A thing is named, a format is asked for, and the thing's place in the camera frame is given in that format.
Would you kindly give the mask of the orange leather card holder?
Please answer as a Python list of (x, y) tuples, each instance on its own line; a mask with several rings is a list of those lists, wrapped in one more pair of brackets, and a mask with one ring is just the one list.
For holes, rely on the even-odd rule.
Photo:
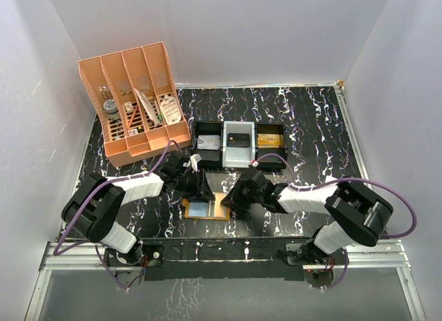
[(211, 217), (210, 210), (212, 202), (203, 201), (188, 201), (186, 199), (182, 200), (182, 205), (184, 206), (184, 216), (187, 219), (199, 219), (199, 220), (216, 220)]

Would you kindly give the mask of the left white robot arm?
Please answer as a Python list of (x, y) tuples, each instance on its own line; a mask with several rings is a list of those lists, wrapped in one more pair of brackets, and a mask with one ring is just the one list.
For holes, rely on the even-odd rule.
[(89, 242), (100, 243), (118, 252), (128, 265), (142, 259), (139, 239), (117, 223), (121, 206), (178, 191), (188, 201), (215, 201), (204, 170), (198, 168), (200, 157), (173, 151), (166, 162), (132, 176), (104, 177), (90, 174), (61, 212), (66, 231), (74, 229)]

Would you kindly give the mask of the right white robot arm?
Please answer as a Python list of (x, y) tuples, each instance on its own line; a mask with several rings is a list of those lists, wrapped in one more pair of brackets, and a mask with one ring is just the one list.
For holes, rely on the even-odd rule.
[(326, 262), (349, 245), (376, 246), (394, 212), (388, 201), (353, 177), (330, 178), (324, 186), (296, 187), (275, 184), (254, 167), (241, 174), (221, 204), (237, 211), (259, 204), (271, 213), (329, 213), (334, 221), (316, 229), (307, 243), (278, 253), (285, 262), (314, 264)]

